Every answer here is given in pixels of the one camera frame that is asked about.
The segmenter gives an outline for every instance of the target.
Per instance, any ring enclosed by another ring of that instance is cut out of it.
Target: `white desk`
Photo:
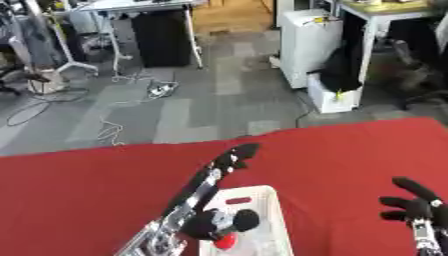
[[[119,11],[142,12],[160,11],[164,9],[181,9],[183,6],[196,6],[205,3],[206,0],[170,0],[154,3],[152,0],[135,2],[134,0],[98,0],[88,5],[76,8],[78,11]]]
[[[193,54],[196,58],[199,68],[203,67],[202,58],[200,55],[200,47],[197,45],[193,22],[191,18],[191,7],[203,4],[205,0],[170,0],[167,2],[153,2],[152,0],[135,2],[133,0],[98,0],[87,5],[79,6],[71,11],[78,12],[107,12],[107,13],[132,13],[132,12],[144,12],[144,11],[161,11],[161,10],[176,10],[183,9],[186,18],[186,27],[189,35],[189,40],[191,43],[191,48]],[[119,79],[121,77],[118,67],[118,62],[121,59],[130,59],[131,56],[123,55],[119,49],[117,40],[114,35],[114,30],[109,22],[107,32],[112,41],[112,46],[114,48],[115,57],[113,69],[115,71],[115,78]]]
[[[315,1],[310,1],[310,7],[315,6]],[[381,32],[389,29],[389,25],[395,20],[418,19],[432,16],[426,2],[416,1],[409,3],[383,3],[380,6],[369,6],[364,3],[354,3],[351,1],[341,1],[333,7],[335,15],[340,17],[341,10],[356,15],[366,21],[363,36],[363,56],[359,70],[358,80],[361,84],[366,81],[367,71],[372,56],[375,37]],[[361,101],[363,87],[358,89],[356,106]]]

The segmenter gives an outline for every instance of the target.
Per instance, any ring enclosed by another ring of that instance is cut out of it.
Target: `black robotic finger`
[[[404,212],[404,211],[381,212],[380,216],[384,220],[397,220],[397,221],[405,221],[406,220],[406,212]]]
[[[430,203],[435,200],[440,200],[433,191],[407,177],[394,177],[392,178],[392,182],[399,188],[405,189]]]
[[[400,197],[392,196],[382,196],[380,197],[380,203],[386,206],[398,207],[401,209],[406,209],[410,201]]]

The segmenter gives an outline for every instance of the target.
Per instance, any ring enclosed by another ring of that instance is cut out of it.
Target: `black bag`
[[[332,92],[347,92],[361,87],[358,81],[359,61],[361,59],[361,44],[358,44],[352,51],[352,56],[347,56],[347,49],[344,47],[336,49],[324,64],[324,68],[317,71],[320,73],[322,84]]]

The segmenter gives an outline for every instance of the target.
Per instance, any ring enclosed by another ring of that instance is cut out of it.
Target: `red object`
[[[221,240],[213,242],[213,244],[216,248],[219,248],[221,250],[228,250],[235,245],[236,237],[237,235],[235,233],[230,233],[221,238]]]
[[[426,118],[3,157],[0,254],[113,255],[199,167],[244,142],[261,148],[223,187],[274,187],[296,255],[415,255],[410,230],[378,217],[380,195],[410,197],[394,175],[448,199],[448,134]],[[198,254],[196,243],[187,249],[184,256]]]

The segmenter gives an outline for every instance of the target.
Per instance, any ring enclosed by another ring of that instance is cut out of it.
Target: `black trash bin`
[[[191,47],[182,10],[142,13],[132,19],[132,27],[146,68],[190,64]]]

